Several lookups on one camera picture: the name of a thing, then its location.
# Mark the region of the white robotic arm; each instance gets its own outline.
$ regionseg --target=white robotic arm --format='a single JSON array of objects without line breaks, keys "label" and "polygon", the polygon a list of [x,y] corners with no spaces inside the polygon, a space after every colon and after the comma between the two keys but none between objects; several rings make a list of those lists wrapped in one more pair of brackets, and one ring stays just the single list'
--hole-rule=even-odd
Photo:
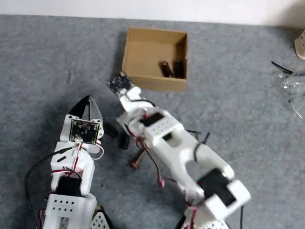
[{"label": "white robotic arm", "polygon": [[[225,219],[249,199],[250,193],[235,179],[234,171],[210,147],[196,140],[166,110],[140,97],[140,88],[124,74],[107,82],[119,97],[125,112],[117,118],[123,129],[154,151],[168,166],[174,180],[192,206],[186,211],[188,224],[204,227]],[[199,182],[187,173],[186,164],[196,161],[209,172]]]},{"label": "white robotic arm", "polygon": [[[89,120],[82,119],[86,106]],[[60,153],[51,160],[52,193],[48,197],[43,229],[97,229],[101,225],[110,228],[102,212],[92,222],[97,206],[95,196],[90,193],[93,160],[104,153],[99,140],[103,134],[102,115],[91,96],[80,100],[65,116],[55,148]],[[90,156],[99,152],[99,157]]]}]

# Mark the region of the black wire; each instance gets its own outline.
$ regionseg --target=black wire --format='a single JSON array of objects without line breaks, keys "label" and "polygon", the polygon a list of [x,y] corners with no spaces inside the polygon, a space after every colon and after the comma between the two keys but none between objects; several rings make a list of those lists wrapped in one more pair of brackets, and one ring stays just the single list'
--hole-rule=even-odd
[{"label": "black wire", "polygon": [[208,141],[210,134],[211,134],[211,132],[209,131],[209,132],[206,134],[204,140],[202,141],[202,144],[205,144],[205,145],[206,145],[206,142]]},{"label": "black wire", "polygon": [[244,207],[240,208],[240,229],[243,229]]},{"label": "black wire", "polygon": [[73,172],[73,173],[75,173],[78,176],[78,178],[81,180],[81,176],[77,172],[73,171],[72,169],[70,169],[68,167],[66,169],[71,171],[71,172]]},{"label": "black wire", "polygon": [[187,130],[187,129],[186,129],[186,131],[189,132],[189,133],[194,133],[195,136],[196,136],[196,140],[199,141],[199,135],[202,134],[200,131],[196,131],[196,130]]},{"label": "black wire", "polygon": [[279,64],[275,63],[274,61],[271,61],[271,63],[272,63],[274,66],[276,66],[276,67],[282,69],[282,70],[283,70],[285,73],[287,73],[287,74],[290,74],[290,75],[291,75],[292,73],[294,73],[293,71],[288,70],[288,69],[286,69],[286,68],[280,66]]},{"label": "black wire", "polygon": [[35,213],[33,211],[33,208],[32,208],[32,204],[31,204],[31,201],[30,201],[30,192],[29,192],[29,177],[30,177],[30,174],[35,170],[37,169],[37,167],[45,160],[47,160],[48,158],[51,158],[53,157],[54,155],[56,154],[62,154],[64,152],[66,152],[67,150],[69,149],[72,149],[73,147],[69,147],[69,148],[65,148],[65,149],[61,149],[57,152],[54,152],[54,153],[51,153],[49,155],[46,155],[43,159],[41,159],[40,161],[38,161],[28,172],[27,174],[25,175],[25,178],[24,178],[24,191],[25,191],[25,198],[27,200],[27,206],[28,206],[28,210],[29,210],[29,213],[30,213],[30,216],[31,216],[31,219],[33,221],[33,224],[34,224],[34,227],[36,229],[38,229],[38,223],[37,223],[37,220],[35,218]]},{"label": "black wire", "polygon": [[195,149],[194,149],[194,160],[195,160],[195,162],[197,162],[197,155],[196,155],[196,153],[197,153],[197,150],[198,150],[198,148],[199,148],[199,146],[201,145],[201,144],[206,144],[206,142],[208,141],[208,139],[209,139],[209,136],[210,136],[210,134],[211,134],[211,132],[209,131],[207,134],[206,134],[206,136],[205,136],[205,138],[204,138],[204,140],[202,141],[202,142],[199,142],[197,145],[196,145],[196,147],[195,147]]},{"label": "black wire", "polygon": [[134,100],[131,100],[129,98],[129,96],[127,94],[125,94],[127,99],[130,101],[130,102],[147,102],[147,103],[150,103],[152,106],[156,106],[156,104],[154,104],[152,101],[150,100],[147,100],[147,99],[134,99]]}]

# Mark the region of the screw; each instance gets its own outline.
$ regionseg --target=screw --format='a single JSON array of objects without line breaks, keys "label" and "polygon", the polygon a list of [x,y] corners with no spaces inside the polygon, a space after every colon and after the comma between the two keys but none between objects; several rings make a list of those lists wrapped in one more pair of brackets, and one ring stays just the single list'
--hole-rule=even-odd
[{"label": "screw", "polygon": [[135,158],[130,162],[130,166],[134,169],[137,169],[140,166],[140,161],[145,153],[144,149],[140,149],[135,156]]}]

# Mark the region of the open cardboard box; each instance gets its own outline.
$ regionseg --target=open cardboard box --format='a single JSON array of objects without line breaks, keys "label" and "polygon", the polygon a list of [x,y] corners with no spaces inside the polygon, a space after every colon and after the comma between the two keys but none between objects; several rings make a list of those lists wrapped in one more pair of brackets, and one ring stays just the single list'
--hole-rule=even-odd
[{"label": "open cardboard box", "polygon": [[[184,91],[187,73],[187,33],[130,27],[127,34],[123,71],[139,87],[159,91]],[[164,77],[159,63],[184,63],[182,79]]]}]

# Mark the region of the brown cylindrical object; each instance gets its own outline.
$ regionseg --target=brown cylindrical object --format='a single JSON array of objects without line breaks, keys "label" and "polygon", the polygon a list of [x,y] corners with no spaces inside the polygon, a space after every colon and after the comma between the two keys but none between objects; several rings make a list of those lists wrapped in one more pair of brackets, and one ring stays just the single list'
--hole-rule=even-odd
[{"label": "brown cylindrical object", "polygon": [[137,169],[140,166],[140,161],[144,154],[145,154],[145,150],[140,149],[137,155],[135,156],[135,158],[130,162],[130,166],[134,169]]},{"label": "brown cylindrical object", "polygon": [[176,78],[184,78],[184,64],[181,60],[176,60],[173,63],[173,73]]},{"label": "brown cylindrical object", "polygon": [[161,68],[161,72],[162,72],[164,77],[168,77],[168,78],[173,77],[173,72],[171,71],[171,68],[168,65],[167,61],[161,61],[160,62],[160,68]]}]

